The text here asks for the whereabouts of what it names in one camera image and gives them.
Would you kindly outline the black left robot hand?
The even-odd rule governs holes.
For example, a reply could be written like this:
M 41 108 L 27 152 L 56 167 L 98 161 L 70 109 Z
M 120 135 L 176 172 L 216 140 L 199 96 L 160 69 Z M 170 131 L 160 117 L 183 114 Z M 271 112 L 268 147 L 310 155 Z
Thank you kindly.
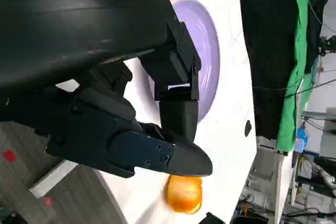
M 170 0 L 1 0 L 1 120 L 130 178 L 213 171 L 194 143 L 201 59 Z

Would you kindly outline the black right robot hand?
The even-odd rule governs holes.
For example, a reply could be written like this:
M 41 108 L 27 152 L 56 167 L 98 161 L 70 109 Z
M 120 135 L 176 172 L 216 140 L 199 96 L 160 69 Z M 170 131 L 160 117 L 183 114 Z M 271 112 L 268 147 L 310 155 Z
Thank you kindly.
M 200 222 L 200 224 L 225 224 L 225 222 L 212 213 L 207 212 L 206 217 Z

